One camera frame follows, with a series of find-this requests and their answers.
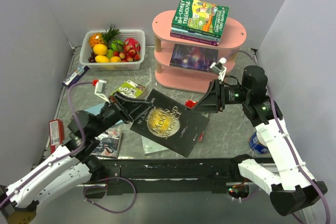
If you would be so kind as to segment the purple 117-storey treehouse book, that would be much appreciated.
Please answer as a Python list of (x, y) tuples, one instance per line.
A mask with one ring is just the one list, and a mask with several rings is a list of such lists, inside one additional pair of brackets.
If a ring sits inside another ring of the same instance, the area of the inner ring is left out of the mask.
[(212, 45), (212, 46), (218, 46), (218, 44), (219, 44), (218, 41), (199, 39), (199, 38), (194, 38), (194, 37), (191, 37), (191, 36), (181, 35), (181, 34), (176, 34), (176, 33), (170, 33), (170, 36), (175, 37), (175, 38), (179, 38), (179, 39), (188, 40), (188, 41), (198, 42), (198, 43), (201, 43), (201, 44)]

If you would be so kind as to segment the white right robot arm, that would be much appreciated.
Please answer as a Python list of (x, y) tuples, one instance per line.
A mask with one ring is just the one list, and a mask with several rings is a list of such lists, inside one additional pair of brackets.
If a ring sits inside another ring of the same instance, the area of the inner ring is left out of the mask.
[(235, 181), (251, 180), (271, 200), (277, 213), (282, 216), (314, 205), (319, 199), (326, 202), (328, 191), (323, 181), (317, 181), (300, 159), (286, 131), (282, 112), (266, 94), (268, 78), (263, 68), (248, 66), (236, 85), (224, 82), (226, 67), (213, 63), (211, 71), (218, 77), (209, 83), (206, 94), (192, 108), (196, 113), (217, 113), (229, 104), (241, 104), (243, 112), (269, 150), (277, 173), (262, 167), (247, 154), (232, 158), (230, 177)]

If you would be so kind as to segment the green 104-storey treehouse book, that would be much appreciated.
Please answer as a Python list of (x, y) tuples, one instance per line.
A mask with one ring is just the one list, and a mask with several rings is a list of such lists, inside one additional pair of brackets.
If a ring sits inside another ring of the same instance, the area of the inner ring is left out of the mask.
[(230, 8), (200, 0), (180, 0), (172, 27), (221, 38)]

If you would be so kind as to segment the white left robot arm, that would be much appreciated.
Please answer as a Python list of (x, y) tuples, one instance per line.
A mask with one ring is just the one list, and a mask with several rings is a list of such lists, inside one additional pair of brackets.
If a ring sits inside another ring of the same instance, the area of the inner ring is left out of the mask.
[(122, 121), (134, 122), (153, 103), (112, 96), (97, 115), (77, 111), (68, 125), (64, 142), (29, 174), (9, 186), (1, 186), (1, 213), (7, 223), (30, 223), (39, 206), (86, 182), (98, 183), (105, 175), (103, 162), (92, 154), (96, 139)]

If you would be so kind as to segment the black Moon and Sixpence book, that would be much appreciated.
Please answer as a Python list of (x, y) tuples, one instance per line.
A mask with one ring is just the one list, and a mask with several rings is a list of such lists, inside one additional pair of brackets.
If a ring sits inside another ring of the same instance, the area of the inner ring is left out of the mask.
[(130, 130), (189, 157), (209, 118), (154, 89), (147, 100), (154, 107), (137, 119)]

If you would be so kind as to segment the light blue 143-storey treehouse book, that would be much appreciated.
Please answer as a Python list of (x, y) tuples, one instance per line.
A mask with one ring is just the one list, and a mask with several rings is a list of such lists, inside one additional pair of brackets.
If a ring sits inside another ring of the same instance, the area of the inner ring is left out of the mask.
[(203, 35), (203, 34), (200, 34), (200, 33), (196, 33), (194, 31), (187, 31), (187, 30), (174, 28), (174, 27), (171, 28), (170, 32), (173, 33), (173, 34), (189, 36), (189, 37), (204, 39), (204, 40), (211, 40), (211, 41), (215, 41), (215, 42), (220, 42), (220, 40), (221, 40), (220, 38), (211, 37), (211, 36), (208, 36), (208, 35)]

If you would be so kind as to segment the dark purple book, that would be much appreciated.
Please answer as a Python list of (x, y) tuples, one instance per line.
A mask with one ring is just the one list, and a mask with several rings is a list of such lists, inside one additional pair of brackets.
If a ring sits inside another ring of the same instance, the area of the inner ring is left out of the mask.
[(210, 72), (212, 63), (217, 62), (218, 50), (175, 44), (170, 60), (170, 66)]

